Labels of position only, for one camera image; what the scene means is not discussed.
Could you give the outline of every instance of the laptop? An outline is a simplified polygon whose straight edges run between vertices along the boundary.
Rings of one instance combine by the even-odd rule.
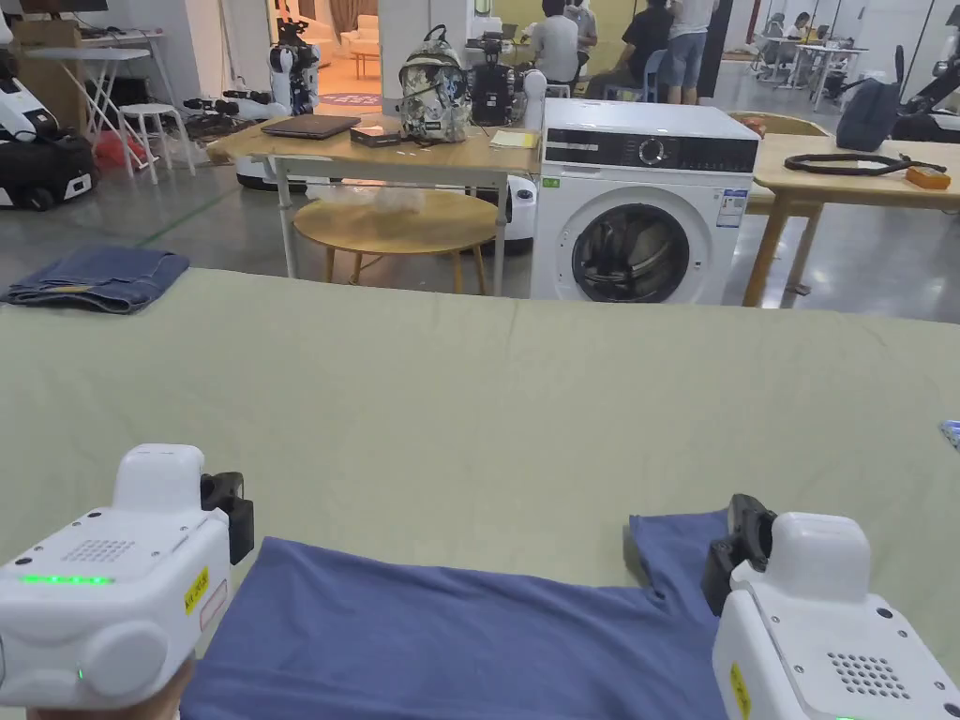
[[[341,117],[339,115],[298,115],[263,129],[268,135],[277,137],[301,137],[306,140],[326,140],[341,132],[346,132],[360,124],[359,117]]]

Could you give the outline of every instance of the curtain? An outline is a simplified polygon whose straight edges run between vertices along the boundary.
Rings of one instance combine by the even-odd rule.
[[[357,15],[376,15],[377,0],[330,0],[330,14],[339,36],[357,29]]]

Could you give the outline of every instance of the shorts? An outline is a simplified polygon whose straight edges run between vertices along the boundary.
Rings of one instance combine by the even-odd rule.
[[[672,86],[686,88],[697,86],[706,45],[707,33],[687,33],[670,38],[666,57]]]

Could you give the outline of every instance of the green led light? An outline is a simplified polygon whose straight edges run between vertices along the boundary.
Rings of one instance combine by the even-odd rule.
[[[85,578],[80,575],[61,577],[60,575],[24,575],[21,583],[31,585],[112,585],[113,578]]]

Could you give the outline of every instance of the washing machine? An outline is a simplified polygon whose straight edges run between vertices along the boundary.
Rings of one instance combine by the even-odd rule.
[[[758,144],[717,108],[548,99],[531,297],[719,304]]]

